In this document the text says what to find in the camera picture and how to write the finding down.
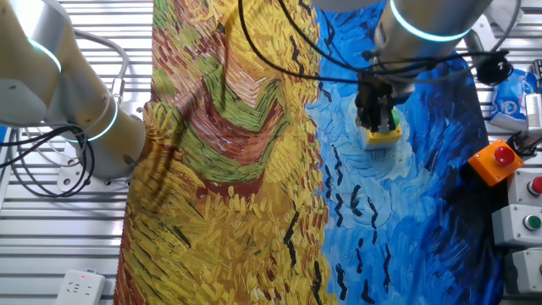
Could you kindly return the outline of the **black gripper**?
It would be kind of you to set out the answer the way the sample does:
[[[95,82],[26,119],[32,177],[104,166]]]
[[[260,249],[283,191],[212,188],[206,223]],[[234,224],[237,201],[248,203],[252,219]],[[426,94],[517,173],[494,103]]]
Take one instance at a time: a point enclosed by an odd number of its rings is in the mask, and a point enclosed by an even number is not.
[[[368,130],[377,129],[377,109],[369,104],[385,99],[395,106],[403,104],[413,94],[413,84],[389,83],[375,75],[359,75],[355,105],[357,124]],[[380,122],[378,132],[391,132],[396,128],[394,108],[388,104],[379,104]]]

